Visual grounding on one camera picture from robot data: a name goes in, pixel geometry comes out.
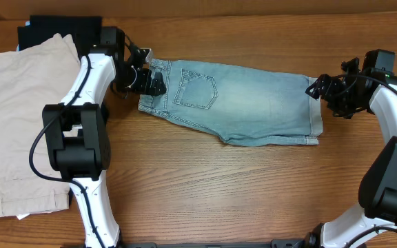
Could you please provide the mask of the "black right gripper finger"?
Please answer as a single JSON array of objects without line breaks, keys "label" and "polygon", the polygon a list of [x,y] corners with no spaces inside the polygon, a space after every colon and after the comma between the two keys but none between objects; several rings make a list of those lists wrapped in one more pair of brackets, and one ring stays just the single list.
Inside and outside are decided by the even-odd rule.
[{"label": "black right gripper finger", "polygon": [[320,75],[312,84],[314,90],[326,90],[332,83],[332,77],[328,74]]},{"label": "black right gripper finger", "polygon": [[305,90],[305,93],[313,99],[318,100],[324,95],[323,86],[324,83],[322,81],[315,81]]}]

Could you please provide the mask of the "light blue denim shorts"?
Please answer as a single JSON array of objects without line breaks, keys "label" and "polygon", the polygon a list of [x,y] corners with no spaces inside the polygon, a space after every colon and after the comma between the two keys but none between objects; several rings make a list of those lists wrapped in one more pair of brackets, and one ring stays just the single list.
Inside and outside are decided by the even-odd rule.
[{"label": "light blue denim shorts", "polygon": [[316,145],[323,132],[320,101],[305,93],[312,77],[185,60],[155,59],[150,69],[167,91],[141,96],[138,109],[224,143]]}]

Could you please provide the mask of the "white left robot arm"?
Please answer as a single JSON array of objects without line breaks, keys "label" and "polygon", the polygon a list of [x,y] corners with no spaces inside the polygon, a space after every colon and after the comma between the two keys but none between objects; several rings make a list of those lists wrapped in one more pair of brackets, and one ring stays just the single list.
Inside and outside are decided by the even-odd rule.
[{"label": "white left robot arm", "polygon": [[68,183],[85,229],[84,247],[123,247],[106,183],[111,148],[101,105],[108,90],[160,96],[167,88],[151,73],[151,49],[139,48],[117,27],[103,27],[98,43],[81,59],[71,90],[42,112],[44,138],[59,182]]}]

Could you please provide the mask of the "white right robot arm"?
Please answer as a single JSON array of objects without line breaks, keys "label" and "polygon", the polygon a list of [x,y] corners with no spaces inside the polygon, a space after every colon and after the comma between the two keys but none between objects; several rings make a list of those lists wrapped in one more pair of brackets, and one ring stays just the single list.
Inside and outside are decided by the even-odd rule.
[{"label": "white right robot arm", "polygon": [[378,119],[385,146],[358,190],[358,203],[337,219],[321,223],[295,247],[365,247],[383,232],[397,234],[397,76],[395,54],[371,50],[342,62],[342,74],[320,75],[307,89],[313,99],[327,102],[335,117],[350,119],[366,111]]}]

